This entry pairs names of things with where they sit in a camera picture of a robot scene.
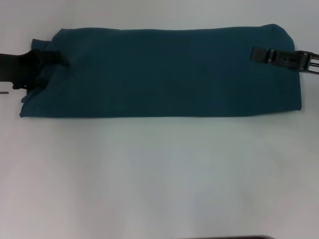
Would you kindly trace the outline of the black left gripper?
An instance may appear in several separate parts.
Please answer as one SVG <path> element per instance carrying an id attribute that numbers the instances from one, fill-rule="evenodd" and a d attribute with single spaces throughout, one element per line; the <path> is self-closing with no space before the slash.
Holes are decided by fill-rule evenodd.
<path id="1" fill-rule="evenodd" d="M 49 79 L 40 76 L 46 64 L 70 66 L 59 51 L 30 50 L 22 55 L 0 55 L 0 81 L 11 82 L 14 90 L 46 88 Z"/>

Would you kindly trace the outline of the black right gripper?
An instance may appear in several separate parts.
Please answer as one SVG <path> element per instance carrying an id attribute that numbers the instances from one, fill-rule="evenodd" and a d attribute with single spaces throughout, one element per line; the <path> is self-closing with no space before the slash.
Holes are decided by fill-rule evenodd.
<path id="1" fill-rule="evenodd" d="M 319 74 L 319 55 L 307 51 L 286 52 L 253 47 L 250 59 L 255 62 L 268 62 L 269 64 L 288 68 L 301 73 Z"/>

